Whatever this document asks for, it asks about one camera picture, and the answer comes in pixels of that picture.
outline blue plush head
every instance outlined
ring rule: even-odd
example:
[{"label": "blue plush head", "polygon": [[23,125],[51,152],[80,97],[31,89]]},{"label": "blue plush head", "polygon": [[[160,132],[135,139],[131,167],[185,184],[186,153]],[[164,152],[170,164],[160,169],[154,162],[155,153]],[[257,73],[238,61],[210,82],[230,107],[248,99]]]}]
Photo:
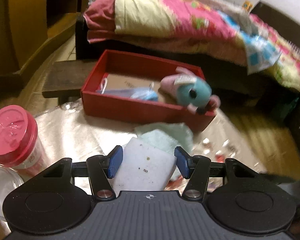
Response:
[{"label": "blue plush head", "polygon": [[196,77],[189,84],[181,84],[177,88],[178,105],[188,106],[192,104],[197,107],[205,107],[211,96],[211,87],[203,79]]}]

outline cardboard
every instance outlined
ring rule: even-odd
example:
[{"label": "cardboard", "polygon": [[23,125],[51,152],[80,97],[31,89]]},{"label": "cardboard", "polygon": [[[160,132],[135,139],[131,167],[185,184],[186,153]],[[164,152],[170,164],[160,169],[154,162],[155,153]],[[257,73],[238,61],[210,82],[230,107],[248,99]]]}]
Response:
[{"label": "cardboard", "polygon": [[157,93],[159,102],[166,103],[166,104],[173,104],[173,105],[177,104],[176,100],[172,96],[160,90],[159,81],[153,81],[147,78],[131,77],[131,76],[113,74],[113,73],[108,73],[105,76],[107,77],[108,80],[106,90],[149,87],[151,83],[154,83],[153,90]]}]

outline folded blanket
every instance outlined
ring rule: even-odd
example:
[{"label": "folded blanket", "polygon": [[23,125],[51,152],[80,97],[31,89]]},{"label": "folded blanket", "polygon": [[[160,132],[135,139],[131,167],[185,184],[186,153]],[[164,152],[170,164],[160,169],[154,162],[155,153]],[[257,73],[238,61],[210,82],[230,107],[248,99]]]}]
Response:
[{"label": "folded blanket", "polygon": [[263,70],[300,92],[300,51],[225,1],[96,0],[84,16],[90,43],[115,39],[149,49],[206,53],[247,66],[248,73]]}]

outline plush toy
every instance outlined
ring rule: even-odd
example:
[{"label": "plush toy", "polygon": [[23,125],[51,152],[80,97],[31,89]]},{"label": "plush toy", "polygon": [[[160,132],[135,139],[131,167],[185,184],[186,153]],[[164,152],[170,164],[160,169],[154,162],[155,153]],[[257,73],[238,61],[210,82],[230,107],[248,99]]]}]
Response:
[{"label": "plush toy", "polygon": [[177,99],[178,105],[186,106],[192,114],[204,114],[220,106],[220,99],[211,95],[211,87],[190,70],[177,67],[179,74],[163,78],[160,88]]}]

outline clear plastic cup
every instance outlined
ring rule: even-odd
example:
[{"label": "clear plastic cup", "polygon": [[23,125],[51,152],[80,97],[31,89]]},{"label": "clear plastic cup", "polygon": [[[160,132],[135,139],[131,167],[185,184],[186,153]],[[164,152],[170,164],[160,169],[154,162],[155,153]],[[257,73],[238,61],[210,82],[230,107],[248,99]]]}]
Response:
[{"label": "clear plastic cup", "polygon": [[12,169],[0,167],[0,220],[6,221],[2,204],[6,196],[23,184],[22,178]]}]

